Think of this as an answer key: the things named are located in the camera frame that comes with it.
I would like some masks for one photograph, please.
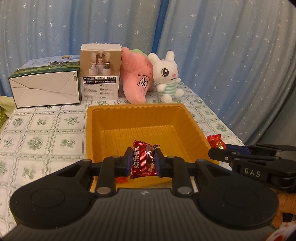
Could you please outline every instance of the striped shirt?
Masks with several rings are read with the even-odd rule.
[[[171,84],[166,84],[165,91],[162,93],[159,93],[159,97],[161,97],[163,94],[165,95],[170,95],[172,98],[175,97],[176,90],[177,90],[177,83],[171,83]]]

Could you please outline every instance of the tablecloth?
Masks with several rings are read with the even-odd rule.
[[[184,83],[183,103],[205,136],[221,134],[228,144],[241,140]],[[156,90],[147,103],[161,103]],[[81,104],[15,109],[0,134],[0,236],[15,226],[9,199],[19,187],[64,168],[86,156],[86,110],[92,105],[129,104],[120,86],[117,100],[90,100]]]

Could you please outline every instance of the white box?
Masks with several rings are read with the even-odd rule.
[[[79,104],[79,55],[32,59],[9,78],[17,108]]]
[[[80,83],[83,100],[118,99],[122,49],[120,44],[83,44]]]

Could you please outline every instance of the cartoon eye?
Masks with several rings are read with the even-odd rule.
[[[145,78],[141,78],[139,84],[140,84],[140,85],[143,85],[144,82],[145,82]]]
[[[163,77],[167,77],[168,76],[168,69],[162,69],[161,74]]]
[[[143,87],[146,88],[147,85],[148,85],[148,81],[145,81],[143,84]]]

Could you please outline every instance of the orange container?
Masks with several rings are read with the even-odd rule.
[[[164,156],[179,156],[186,162],[207,159],[210,145],[183,104],[102,105],[87,109],[86,155],[102,162],[123,156],[135,140],[158,144]],[[146,188],[167,183],[170,178],[140,177],[116,187]]]

